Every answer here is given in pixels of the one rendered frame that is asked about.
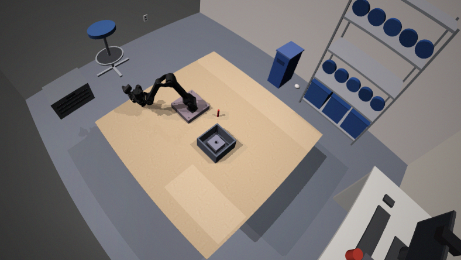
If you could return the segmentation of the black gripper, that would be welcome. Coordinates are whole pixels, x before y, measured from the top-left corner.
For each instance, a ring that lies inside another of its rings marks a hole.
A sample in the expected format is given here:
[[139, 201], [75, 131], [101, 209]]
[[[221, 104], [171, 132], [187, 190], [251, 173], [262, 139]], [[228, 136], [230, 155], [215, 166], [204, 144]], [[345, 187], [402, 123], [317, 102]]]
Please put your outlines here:
[[132, 87], [128, 84], [127, 86], [122, 86], [123, 92], [128, 95], [130, 100], [135, 103], [135, 96], [133, 95], [133, 91], [131, 92]]

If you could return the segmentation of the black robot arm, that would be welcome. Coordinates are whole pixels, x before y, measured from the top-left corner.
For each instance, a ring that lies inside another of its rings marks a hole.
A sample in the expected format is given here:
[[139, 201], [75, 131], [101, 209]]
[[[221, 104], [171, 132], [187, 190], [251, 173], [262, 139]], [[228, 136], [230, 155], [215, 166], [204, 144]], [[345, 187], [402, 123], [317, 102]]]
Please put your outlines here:
[[[161, 83], [166, 79], [166, 83]], [[187, 110], [190, 112], [194, 113], [198, 107], [197, 107], [197, 101], [196, 97], [191, 95], [190, 93], [187, 93], [181, 85], [177, 82], [177, 79], [173, 73], [168, 73], [160, 78], [157, 78], [155, 80], [155, 83], [152, 86], [151, 92], [146, 93], [143, 92], [142, 88], [140, 85], [136, 85], [135, 89], [133, 89], [133, 95], [135, 96], [135, 102], [137, 102], [140, 106], [144, 107], [146, 104], [147, 105], [152, 105], [154, 101], [154, 96], [156, 95], [158, 89], [160, 87], [170, 87], [174, 88], [176, 92], [183, 98], [183, 103], [188, 106]], [[146, 98], [146, 100], [145, 100]]]

